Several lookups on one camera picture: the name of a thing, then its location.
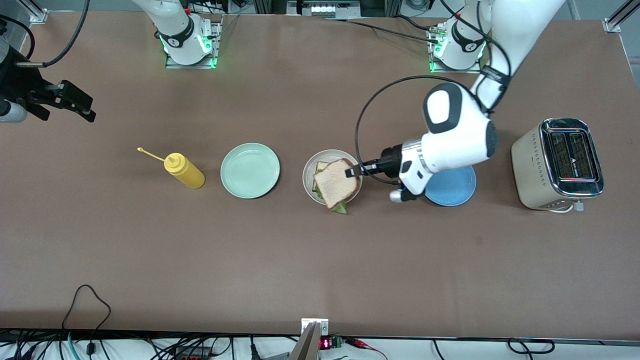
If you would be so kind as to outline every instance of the bread slice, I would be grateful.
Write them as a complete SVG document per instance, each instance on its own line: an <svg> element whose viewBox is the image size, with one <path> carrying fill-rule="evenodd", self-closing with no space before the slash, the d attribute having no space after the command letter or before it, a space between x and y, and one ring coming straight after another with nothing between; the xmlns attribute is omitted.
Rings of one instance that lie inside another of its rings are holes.
<svg viewBox="0 0 640 360"><path fill-rule="evenodd" d="M330 163L326 162L326 161L318 161L316 163L316 174L319 173L320 171L324 170L324 168L326 168ZM311 187L311 191L315 191L317 189L318 185L316 184L316 180L314 180L314 185L313 187Z"/></svg>
<svg viewBox="0 0 640 360"><path fill-rule="evenodd" d="M347 200L358 191L360 179L347 177L345 170L353 167L347 159L336 160L327 165L322 172L314 175L314 180L328 209L332 209L340 201Z"/></svg>

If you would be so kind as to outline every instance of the plate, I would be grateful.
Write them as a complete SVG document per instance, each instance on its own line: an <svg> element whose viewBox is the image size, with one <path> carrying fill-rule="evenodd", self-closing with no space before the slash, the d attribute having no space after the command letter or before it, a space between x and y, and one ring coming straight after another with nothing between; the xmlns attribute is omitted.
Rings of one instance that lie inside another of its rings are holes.
<svg viewBox="0 0 640 360"><path fill-rule="evenodd" d="M268 193L280 177L280 162L273 150L261 143L244 143L222 161L222 185L232 195L255 199Z"/></svg>
<svg viewBox="0 0 640 360"><path fill-rule="evenodd" d="M476 172L471 166L446 169L431 176L424 196L442 206L458 206L476 191Z"/></svg>
<svg viewBox="0 0 640 360"><path fill-rule="evenodd" d="M313 155L309 159L309 161L307 161L307 164L305 165L305 168L302 171L302 185L305 187L305 191L307 192L307 195L309 195L311 199L314 199L318 204L326 205L324 200L320 199L318 195L316 195L316 193L312 191L314 187L314 174L316 173L317 163L318 161L333 163L334 161L340 160L340 159L347 159L351 162L352 165L355 165L358 163L358 161L353 156L349 155L348 152L344 152L342 150L324 150ZM360 178L358 191L356 191L353 194L353 196L348 198L347 202L353 200L353 198L356 197L356 195L358 195L358 192L360 192L360 188L362 187L362 176L358 176L358 177Z"/></svg>

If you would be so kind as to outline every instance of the white plate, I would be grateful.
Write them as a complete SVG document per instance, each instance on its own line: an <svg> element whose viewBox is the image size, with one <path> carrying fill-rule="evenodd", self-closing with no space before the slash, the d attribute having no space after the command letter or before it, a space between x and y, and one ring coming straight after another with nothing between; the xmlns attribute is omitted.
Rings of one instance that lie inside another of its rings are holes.
<svg viewBox="0 0 640 360"><path fill-rule="evenodd" d="M315 192L312 191L314 187L314 174L316 173L316 167L318 161L324 161L326 163L333 163L336 160L347 159L351 162L352 165L356 165L358 161L348 152L344 152L342 150L324 150L318 152L313 155L307 164L305 165L305 169L302 171L302 185L305 187L305 191L307 195L314 199L318 204L326 205L323 199L320 199ZM358 192L360 192L360 188L362 187L362 176L358 176L360 178L360 183L358 184L358 190L349 198L347 202L353 200Z"/></svg>

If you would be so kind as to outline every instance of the yellow mustard bottle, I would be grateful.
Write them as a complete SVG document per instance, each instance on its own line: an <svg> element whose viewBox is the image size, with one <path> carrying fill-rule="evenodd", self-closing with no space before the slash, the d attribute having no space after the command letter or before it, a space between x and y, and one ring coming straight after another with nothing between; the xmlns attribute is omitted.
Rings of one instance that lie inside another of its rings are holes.
<svg viewBox="0 0 640 360"><path fill-rule="evenodd" d="M169 154L165 159L162 159L141 147L138 147L138 151L162 161L164 163L164 169L189 188L199 189L204 185L204 174L179 152Z"/></svg>

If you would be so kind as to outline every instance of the toaster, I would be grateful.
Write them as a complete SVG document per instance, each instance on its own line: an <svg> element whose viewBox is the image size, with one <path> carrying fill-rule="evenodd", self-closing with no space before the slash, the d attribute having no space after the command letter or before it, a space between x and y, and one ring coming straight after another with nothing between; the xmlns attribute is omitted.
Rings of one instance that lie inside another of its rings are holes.
<svg viewBox="0 0 640 360"><path fill-rule="evenodd" d="M543 120L513 144L511 161L518 196L530 209L582 211L582 200L604 189L591 131L578 119Z"/></svg>

